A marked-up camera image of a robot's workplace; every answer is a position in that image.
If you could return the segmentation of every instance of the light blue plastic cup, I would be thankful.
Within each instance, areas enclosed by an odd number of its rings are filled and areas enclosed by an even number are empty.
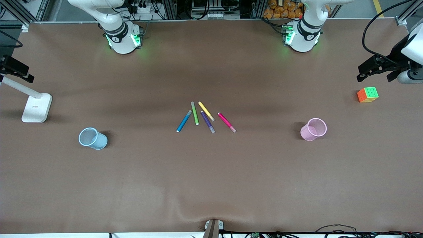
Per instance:
[[[83,129],[78,140],[81,145],[88,146],[96,150],[103,149],[107,145],[107,137],[92,127]]]

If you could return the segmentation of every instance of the yellow floor line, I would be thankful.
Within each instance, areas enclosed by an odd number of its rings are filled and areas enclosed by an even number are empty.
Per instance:
[[[379,14],[382,11],[379,0],[373,0],[373,4],[374,4],[374,7],[376,8],[376,12]]]

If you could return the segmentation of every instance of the purple plastic cup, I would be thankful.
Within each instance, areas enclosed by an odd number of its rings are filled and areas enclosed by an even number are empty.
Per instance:
[[[326,123],[319,118],[312,118],[301,128],[301,137],[306,141],[314,141],[317,137],[326,134]]]

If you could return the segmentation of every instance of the blue marker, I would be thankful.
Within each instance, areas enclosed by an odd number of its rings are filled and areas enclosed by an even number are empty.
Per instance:
[[[176,129],[176,132],[180,132],[182,130],[182,128],[184,127],[185,123],[188,121],[188,118],[190,117],[192,111],[189,110],[187,115],[184,117],[184,119],[182,120],[182,122],[179,124],[178,128]]]
[[[212,134],[215,133],[214,128],[212,124],[210,123],[209,119],[207,118],[206,114],[203,111],[201,111],[201,115],[203,116],[203,119],[206,122],[207,126],[209,127],[211,133]]]

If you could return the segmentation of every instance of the green cube face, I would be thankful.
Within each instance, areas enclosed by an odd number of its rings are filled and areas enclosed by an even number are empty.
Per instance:
[[[379,95],[377,94],[376,87],[364,88],[364,91],[366,92],[367,98],[378,98],[379,97]]]

